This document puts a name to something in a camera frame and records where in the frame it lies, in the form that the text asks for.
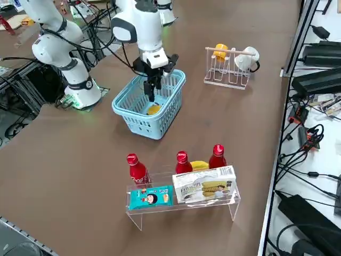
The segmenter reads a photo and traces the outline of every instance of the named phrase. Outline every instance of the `wooden dowel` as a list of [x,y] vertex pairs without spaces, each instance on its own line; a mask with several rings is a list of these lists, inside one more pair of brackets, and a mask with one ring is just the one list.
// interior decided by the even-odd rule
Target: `wooden dowel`
[[212,47],[205,47],[206,50],[212,50],[217,52],[227,52],[227,53],[236,53],[236,54],[244,54],[244,55],[251,55],[255,56],[255,53],[250,52],[241,52],[241,51],[232,51],[232,50],[225,50],[225,49],[219,49],[219,48],[212,48]]

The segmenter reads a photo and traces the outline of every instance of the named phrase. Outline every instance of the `red cap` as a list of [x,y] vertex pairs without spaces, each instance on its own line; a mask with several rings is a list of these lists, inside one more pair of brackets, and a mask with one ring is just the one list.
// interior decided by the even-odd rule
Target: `red cap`
[[127,156],[127,162],[129,165],[135,165],[138,163],[138,161],[139,161],[139,159],[138,159],[136,154],[129,154]]
[[213,154],[215,156],[222,156],[224,154],[224,146],[220,144],[215,145],[213,148]]
[[180,164],[187,163],[187,161],[188,161],[187,153],[185,151],[178,152],[176,154],[176,160]]

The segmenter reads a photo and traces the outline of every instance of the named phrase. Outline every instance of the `white cup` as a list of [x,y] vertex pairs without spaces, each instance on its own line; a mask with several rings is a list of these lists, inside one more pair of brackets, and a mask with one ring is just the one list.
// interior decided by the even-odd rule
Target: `white cup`
[[[244,52],[249,52],[255,55],[254,56],[244,54],[238,55],[234,59],[234,63],[237,65],[237,67],[243,71],[248,71],[250,69],[251,73],[259,70],[261,65],[259,64],[258,51],[255,48],[249,46],[245,48]],[[254,64],[257,64],[257,68],[255,70],[251,70],[251,66],[253,66]]]

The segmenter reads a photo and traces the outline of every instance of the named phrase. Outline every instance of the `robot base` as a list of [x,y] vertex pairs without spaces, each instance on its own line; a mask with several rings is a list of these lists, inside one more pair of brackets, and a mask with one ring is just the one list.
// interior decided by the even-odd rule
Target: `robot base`
[[65,95],[62,98],[62,103],[65,105],[73,103],[72,106],[76,109],[83,109],[85,107],[96,104],[101,99],[101,89],[98,87],[94,79],[92,79],[93,86],[90,90],[72,90],[69,87],[65,89]]

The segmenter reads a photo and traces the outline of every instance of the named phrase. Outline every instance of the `mug rack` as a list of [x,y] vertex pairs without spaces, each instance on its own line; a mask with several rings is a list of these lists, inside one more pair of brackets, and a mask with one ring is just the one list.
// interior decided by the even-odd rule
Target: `mug rack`
[[[225,50],[206,47],[205,49],[206,76],[204,83],[245,90],[250,79],[251,58],[248,58],[248,62],[244,63],[247,67],[245,69],[240,69],[236,65],[236,58],[239,55],[255,56],[256,54],[237,51],[236,48]],[[226,55],[222,58],[214,55],[215,52],[224,52]]]

